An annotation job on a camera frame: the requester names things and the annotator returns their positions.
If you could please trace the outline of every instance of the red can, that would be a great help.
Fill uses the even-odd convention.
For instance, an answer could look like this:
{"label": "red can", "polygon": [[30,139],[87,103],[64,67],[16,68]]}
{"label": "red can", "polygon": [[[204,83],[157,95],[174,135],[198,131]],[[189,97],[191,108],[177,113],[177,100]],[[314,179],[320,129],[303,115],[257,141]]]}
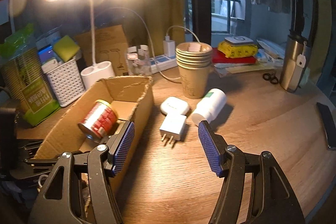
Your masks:
{"label": "red can", "polygon": [[97,100],[78,127],[89,139],[100,142],[117,120],[117,112],[112,109],[111,105],[106,101]]}

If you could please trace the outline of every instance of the screw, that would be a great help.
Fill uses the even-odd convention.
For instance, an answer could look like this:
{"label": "screw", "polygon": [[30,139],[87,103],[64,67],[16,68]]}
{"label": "screw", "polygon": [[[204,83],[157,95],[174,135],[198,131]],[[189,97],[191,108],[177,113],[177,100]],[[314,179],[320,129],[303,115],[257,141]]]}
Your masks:
{"label": "screw", "polygon": [[268,152],[268,151],[264,151],[264,152],[262,153],[262,155],[263,155],[265,158],[267,158],[267,159],[269,159],[269,158],[272,157],[271,152]]}
{"label": "screw", "polygon": [[104,145],[104,144],[101,144],[101,145],[98,145],[98,146],[97,146],[97,150],[98,150],[98,151],[104,151],[104,150],[106,150],[106,149],[107,149],[107,146]]}
{"label": "screw", "polygon": [[232,144],[228,145],[226,149],[230,152],[235,152],[237,150],[237,148]]}
{"label": "screw", "polygon": [[64,159],[68,159],[68,158],[70,158],[71,157],[71,153],[70,152],[64,152],[63,154],[62,154],[62,158],[64,158]]}

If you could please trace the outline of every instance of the smartphone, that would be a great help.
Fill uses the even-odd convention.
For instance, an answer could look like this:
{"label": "smartphone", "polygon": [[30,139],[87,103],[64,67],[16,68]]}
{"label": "smartphone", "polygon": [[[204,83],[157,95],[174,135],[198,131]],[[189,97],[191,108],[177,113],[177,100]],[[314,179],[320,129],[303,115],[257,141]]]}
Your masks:
{"label": "smartphone", "polygon": [[316,103],[316,105],[320,112],[320,117],[324,125],[328,150],[336,151],[336,126],[330,109],[328,106],[321,103]]}

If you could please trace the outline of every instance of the black scissors handle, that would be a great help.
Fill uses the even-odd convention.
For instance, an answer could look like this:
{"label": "black scissors handle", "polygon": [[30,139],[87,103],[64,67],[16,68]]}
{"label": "black scissors handle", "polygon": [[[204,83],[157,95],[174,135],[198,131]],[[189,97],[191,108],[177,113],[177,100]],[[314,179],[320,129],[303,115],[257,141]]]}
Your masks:
{"label": "black scissors handle", "polygon": [[275,72],[265,73],[262,77],[265,81],[269,81],[272,85],[279,84],[279,79],[275,76]]}

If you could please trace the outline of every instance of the wood grain surface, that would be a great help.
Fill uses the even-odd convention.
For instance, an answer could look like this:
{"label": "wood grain surface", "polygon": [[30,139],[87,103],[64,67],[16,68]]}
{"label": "wood grain surface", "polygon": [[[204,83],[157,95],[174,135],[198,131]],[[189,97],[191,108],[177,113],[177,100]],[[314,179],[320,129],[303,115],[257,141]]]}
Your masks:
{"label": "wood grain surface", "polygon": [[[165,74],[179,75],[177,68]],[[264,150],[270,151],[306,216],[336,174],[336,152],[326,149],[315,103],[335,107],[312,83],[290,94],[279,85],[264,81],[262,74],[249,72],[222,79],[215,73],[210,75],[207,89],[220,88],[228,97],[227,105],[211,127],[243,152],[259,155]],[[171,83],[159,74],[153,77],[155,106],[117,195],[124,222],[207,224],[223,179],[211,172],[197,127],[188,117],[184,141],[173,145],[161,142],[159,132],[165,117],[159,107],[167,97],[187,101],[192,110],[200,100],[184,97],[179,83]],[[29,138],[29,132],[34,132],[43,138],[62,113],[64,110],[37,128],[19,130],[18,137]],[[251,175],[246,175],[245,181],[238,223],[246,218]]]}

